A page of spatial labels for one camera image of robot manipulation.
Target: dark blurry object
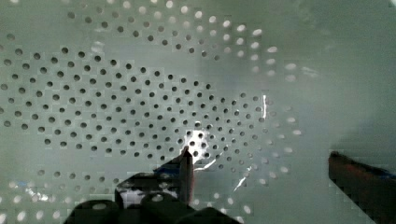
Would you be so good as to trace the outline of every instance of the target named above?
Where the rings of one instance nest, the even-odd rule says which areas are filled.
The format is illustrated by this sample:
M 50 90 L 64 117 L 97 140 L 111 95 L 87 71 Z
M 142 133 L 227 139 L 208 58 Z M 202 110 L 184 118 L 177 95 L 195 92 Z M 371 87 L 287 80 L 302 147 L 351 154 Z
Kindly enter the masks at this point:
M 181 154 L 155 169 L 153 173 L 133 175 L 119 183 L 115 189 L 119 207 L 139 205 L 150 193 L 168 193 L 185 204 L 189 204 L 193 187 L 192 155 L 185 147 Z
M 332 152 L 330 179 L 376 223 L 396 223 L 396 176 Z
M 188 149 L 153 173 L 140 173 L 119 183 L 115 202 L 79 204 L 65 224 L 238 224 L 214 208 L 195 211 L 189 207 L 193 165 Z

